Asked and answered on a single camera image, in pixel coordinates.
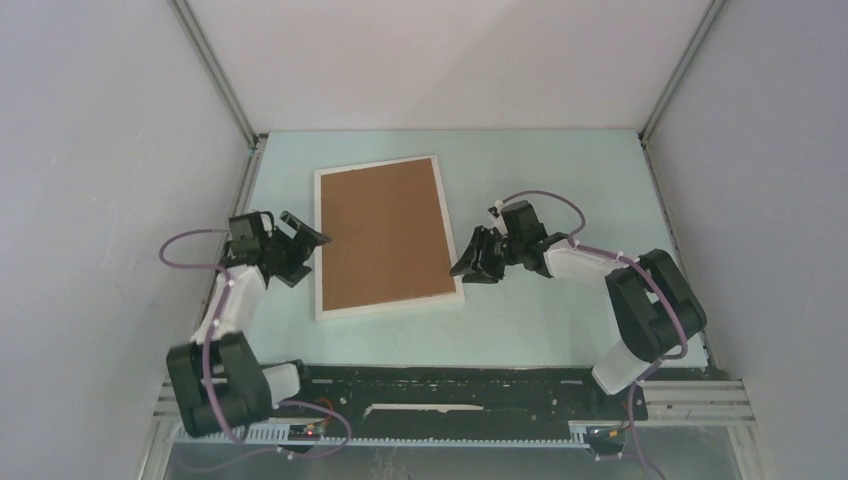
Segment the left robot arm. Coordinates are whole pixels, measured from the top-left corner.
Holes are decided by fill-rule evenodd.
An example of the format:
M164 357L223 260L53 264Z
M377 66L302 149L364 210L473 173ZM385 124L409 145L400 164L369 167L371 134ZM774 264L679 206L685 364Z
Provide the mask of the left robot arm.
M312 271L314 251L331 239L289 212L233 216L224 232L222 255L210 267L211 304L190 339L168 351L166 367L187 434L222 433L240 443L236 428L269 419L278 405L297 417L315 406L303 362L262 366L247 330L271 281L297 286Z

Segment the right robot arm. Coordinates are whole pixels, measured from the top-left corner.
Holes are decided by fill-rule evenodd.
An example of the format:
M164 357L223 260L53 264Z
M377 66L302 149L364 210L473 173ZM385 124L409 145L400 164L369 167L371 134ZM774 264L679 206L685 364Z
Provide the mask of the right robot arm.
M572 234L550 233L526 200L496 202L489 226L478 226L450 274L465 284L497 284L521 265L548 279L572 279L608 294L619 341L595 364L581 392L585 411L606 418L621 391L661 362L688 353L706 314L671 255L653 249L637 258L590 247Z

